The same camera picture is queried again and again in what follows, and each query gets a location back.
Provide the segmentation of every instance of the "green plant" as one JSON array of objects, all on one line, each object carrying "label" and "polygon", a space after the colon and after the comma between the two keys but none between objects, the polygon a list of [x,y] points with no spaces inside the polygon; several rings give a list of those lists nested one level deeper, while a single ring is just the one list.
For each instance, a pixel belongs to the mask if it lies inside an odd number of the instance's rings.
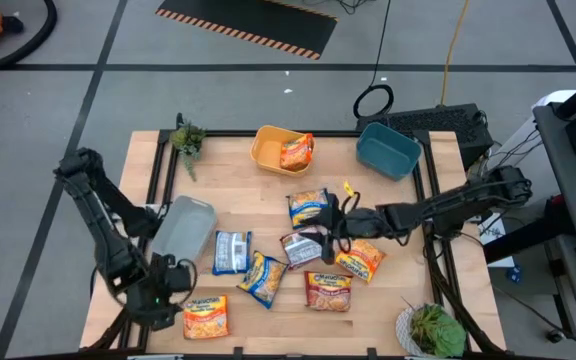
[{"label": "green plant", "polygon": [[410,321],[410,335],[421,351],[438,357],[461,356],[466,331],[439,305],[424,305]]},{"label": "green plant", "polygon": [[170,143],[179,151],[184,167],[192,181],[197,181],[193,161],[199,160],[201,156],[201,142],[206,137],[206,130],[184,120],[181,113],[177,114],[177,124],[181,127],[170,134]]}]

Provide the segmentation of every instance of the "yellow cable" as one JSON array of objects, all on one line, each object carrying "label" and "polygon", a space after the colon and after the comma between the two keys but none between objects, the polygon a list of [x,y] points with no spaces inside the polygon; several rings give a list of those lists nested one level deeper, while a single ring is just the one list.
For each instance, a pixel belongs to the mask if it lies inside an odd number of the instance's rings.
[{"label": "yellow cable", "polygon": [[461,23],[464,21],[464,16],[466,15],[466,10],[468,10],[468,4],[470,0],[464,0],[464,7],[461,9],[461,15],[459,15],[459,20],[457,20],[457,27],[455,28],[455,35],[452,37],[450,42],[450,48],[448,48],[448,57],[446,57],[446,66],[444,66],[444,82],[441,86],[441,105],[444,104],[444,97],[446,95],[446,84],[448,83],[448,67],[450,66],[450,61],[452,60],[452,48],[455,47],[457,42],[457,37],[459,36],[459,29],[461,28]]}]

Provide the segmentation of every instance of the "black hose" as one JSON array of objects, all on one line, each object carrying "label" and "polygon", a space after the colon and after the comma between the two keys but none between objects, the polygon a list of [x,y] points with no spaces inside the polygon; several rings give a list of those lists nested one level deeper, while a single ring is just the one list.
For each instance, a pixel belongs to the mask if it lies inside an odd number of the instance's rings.
[{"label": "black hose", "polygon": [[46,9],[48,10],[48,16],[46,17],[46,22],[44,25],[39,29],[39,32],[32,39],[30,39],[26,44],[22,47],[17,49],[12,54],[4,56],[0,59],[0,70],[16,64],[21,59],[25,58],[26,56],[30,55],[33,51],[37,50],[37,48],[43,44],[44,41],[50,36],[52,31],[57,24],[57,8],[55,7],[55,3],[52,0],[44,0],[46,4]]}]

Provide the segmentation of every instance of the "yellow bowl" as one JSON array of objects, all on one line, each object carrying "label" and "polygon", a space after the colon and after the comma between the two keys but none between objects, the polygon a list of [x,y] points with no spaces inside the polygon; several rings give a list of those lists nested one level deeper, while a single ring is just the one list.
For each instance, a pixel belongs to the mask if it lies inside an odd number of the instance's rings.
[{"label": "yellow bowl", "polygon": [[[305,134],[278,128],[276,126],[264,125],[257,130],[255,141],[250,148],[250,157],[262,169],[274,171],[288,176],[304,176],[310,163],[305,168],[298,171],[282,169],[279,166],[281,156],[281,145],[288,141],[299,139]],[[313,139],[313,155],[315,152],[315,140]]]}]

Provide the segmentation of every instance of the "gray plastic container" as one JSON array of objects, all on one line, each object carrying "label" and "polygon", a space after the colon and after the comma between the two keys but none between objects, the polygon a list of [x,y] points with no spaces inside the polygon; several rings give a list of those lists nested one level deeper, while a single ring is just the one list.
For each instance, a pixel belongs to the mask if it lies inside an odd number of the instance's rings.
[{"label": "gray plastic container", "polygon": [[188,196],[179,196],[170,206],[151,249],[159,255],[197,263],[217,225],[212,205]]},{"label": "gray plastic container", "polygon": [[401,180],[410,174],[419,156],[419,144],[379,123],[366,126],[357,141],[359,162],[393,180]]}]

